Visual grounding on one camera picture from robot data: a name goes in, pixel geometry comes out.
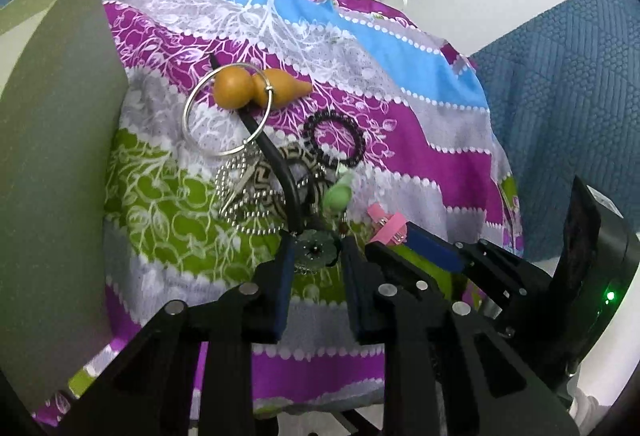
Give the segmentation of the pink hair clip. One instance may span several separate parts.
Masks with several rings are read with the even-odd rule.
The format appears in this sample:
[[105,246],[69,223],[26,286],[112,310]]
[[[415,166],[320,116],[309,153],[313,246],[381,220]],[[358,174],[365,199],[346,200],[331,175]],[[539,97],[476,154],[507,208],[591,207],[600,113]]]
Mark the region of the pink hair clip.
[[387,213],[378,203],[371,204],[367,213],[374,230],[371,242],[381,242],[383,245],[402,245],[408,236],[405,216],[399,212]]

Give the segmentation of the grey-green jewelry box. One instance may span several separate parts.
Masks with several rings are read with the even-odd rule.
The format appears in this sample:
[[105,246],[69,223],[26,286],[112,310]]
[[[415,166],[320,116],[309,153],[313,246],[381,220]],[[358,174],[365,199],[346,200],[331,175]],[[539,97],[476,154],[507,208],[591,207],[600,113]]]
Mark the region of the grey-green jewelry box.
[[110,341],[108,154],[128,86],[101,0],[1,11],[1,370],[28,409]]

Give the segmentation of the dark round flower pendant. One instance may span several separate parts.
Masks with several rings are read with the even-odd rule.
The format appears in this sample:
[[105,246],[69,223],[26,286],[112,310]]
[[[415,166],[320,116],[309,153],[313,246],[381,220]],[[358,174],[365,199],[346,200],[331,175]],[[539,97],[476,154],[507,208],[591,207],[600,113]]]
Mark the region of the dark round flower pendant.
[[334,236],[326,230],[305,230],[295,242],[294,267],[298,273],[314,274],[335,265],[338,246]]

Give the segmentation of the mint green hair clip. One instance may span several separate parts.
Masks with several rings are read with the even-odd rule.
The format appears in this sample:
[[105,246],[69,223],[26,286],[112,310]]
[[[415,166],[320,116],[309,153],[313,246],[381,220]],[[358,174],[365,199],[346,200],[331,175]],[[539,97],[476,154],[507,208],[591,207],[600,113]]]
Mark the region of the mint green hair clip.
[[329,217],[339,217],[346,213],[352,201],[354,173],[346,164],[340,163],[335,170],[336,181],[322,197],[322,213]]

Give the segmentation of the blue quilted bedspread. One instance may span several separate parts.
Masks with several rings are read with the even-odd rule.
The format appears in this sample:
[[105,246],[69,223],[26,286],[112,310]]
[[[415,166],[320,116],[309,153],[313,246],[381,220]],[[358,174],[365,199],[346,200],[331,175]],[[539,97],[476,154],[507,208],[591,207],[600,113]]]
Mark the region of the blue quilted bedspread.
[[524,255],[561,252],[575,177],[639,226],[639,0],[567,0],[473,55],[520,198]]

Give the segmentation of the colourful floral striped pillow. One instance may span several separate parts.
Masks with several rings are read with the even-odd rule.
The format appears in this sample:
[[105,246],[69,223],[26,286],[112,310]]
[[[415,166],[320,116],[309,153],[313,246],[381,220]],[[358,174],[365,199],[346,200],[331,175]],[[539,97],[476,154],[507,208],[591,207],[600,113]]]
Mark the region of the colourful floral striped pillow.
[[70,379],[78,397],[170,300],[218,299],[276,253],[272,175],[196,85],[213,63],[276,68],[312,92],[265,120],[297,178],[354,173],[359,242],[378,203],[449,242],[523,248],[508,159],[469,59],[372,0],[102,0],[129,82],[106,172],[104,253],[114,338]]

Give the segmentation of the orange wooden gourd pendant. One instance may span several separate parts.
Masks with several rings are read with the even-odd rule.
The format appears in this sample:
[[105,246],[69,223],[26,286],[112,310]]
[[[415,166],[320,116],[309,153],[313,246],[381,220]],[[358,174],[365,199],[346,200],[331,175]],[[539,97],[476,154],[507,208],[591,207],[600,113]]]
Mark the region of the orange wooden gourd pendant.
[[[272,86],[272,109],[284,108],[312,92],[309,82],[298,80],[283,70],[269,68],[264,74]],[[214,78],[213,97],[214,102],[226,110],[238,110],[250,103],[266,109],[269,92],[265,79],[258,72],[251,74],[242,67],[226,67]]]

